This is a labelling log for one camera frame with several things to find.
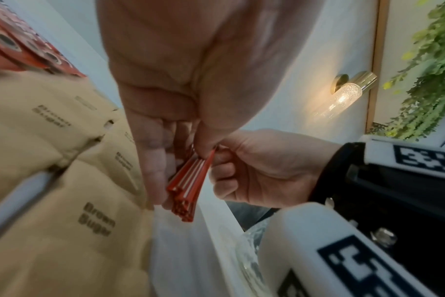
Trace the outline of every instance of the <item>hand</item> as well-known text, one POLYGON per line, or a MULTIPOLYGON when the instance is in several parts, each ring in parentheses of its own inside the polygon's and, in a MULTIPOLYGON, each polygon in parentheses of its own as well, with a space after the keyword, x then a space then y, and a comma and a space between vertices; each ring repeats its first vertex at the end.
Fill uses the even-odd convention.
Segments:
POLYGON ((110 70, 154 204, 167 200, 165 186, 193 141, 192 129, 205 158, 270 100, 323 2, 97 2, 110 70))
POLYGON ((282 208, 306 202, 339 144, 276 130, 237 131, 225 138, 210 172, 224 200, 282 208))

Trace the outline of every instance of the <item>green plant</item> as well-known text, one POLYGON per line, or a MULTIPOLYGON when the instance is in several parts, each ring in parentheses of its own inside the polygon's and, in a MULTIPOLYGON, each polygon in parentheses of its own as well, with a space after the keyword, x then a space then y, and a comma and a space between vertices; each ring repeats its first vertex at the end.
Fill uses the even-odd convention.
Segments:
POLYGON ((418 65, 427 66, 415 85, 407 91, 408 98, 402 102, 400 113, 385 126, 375 127, 370 132, 405 140, 418 140, 435 131, 445 116, 445 1, 431 10, 433 20, 429 27, 413 36, 415 50, 403 55, 410 60, 407 68, 384 84, 384 89, 394 87, 407 77, 418 65))

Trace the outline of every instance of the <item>wall sconce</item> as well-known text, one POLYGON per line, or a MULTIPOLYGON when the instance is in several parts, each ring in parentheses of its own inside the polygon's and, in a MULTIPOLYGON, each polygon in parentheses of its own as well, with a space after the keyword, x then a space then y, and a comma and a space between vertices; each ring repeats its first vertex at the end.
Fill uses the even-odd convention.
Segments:
POLYGON ((331 93, 334 96, 328 107, 322 111, 321 116, 332 118, 339 115, 365 92, 372 89, 377 80, 377 75, 370 71, 360 72, 351 80, 347 74, 337 76, 331 88, 331 93))

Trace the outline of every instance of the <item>wooden frame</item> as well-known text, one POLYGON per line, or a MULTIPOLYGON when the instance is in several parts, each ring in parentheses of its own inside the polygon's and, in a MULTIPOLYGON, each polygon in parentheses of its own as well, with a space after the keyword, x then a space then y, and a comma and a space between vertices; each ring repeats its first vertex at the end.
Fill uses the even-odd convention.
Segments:
MULTIPOLYGON (((376 30, 376 41, 373 55, 373 72, 380 78, 382 68, 382 58, 384 56, 385 32, 387 30, 387 21, 389 19, 390 0, 379 0, 378 3, 378 26, 376 30)), ((374 113, 376 112, 376 102, 378 99, 379 87, 371 90, 369 95, 368 115, 366 119, 366 131, 373 126, 374 113)))

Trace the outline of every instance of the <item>wall lamp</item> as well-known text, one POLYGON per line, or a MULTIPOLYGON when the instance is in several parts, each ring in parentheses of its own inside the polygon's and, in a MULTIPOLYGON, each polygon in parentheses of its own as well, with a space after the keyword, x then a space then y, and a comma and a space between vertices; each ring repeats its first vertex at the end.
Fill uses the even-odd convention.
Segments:
POLYGON ((365 92, 372 89, 377 81, 377 75, 370 71, 360 72, 352 79, 347 74, 337 76, 331 87, 331 93, 334 96, 329 106, 322 111, 322 117, 332 118, 339 115, 365 92))

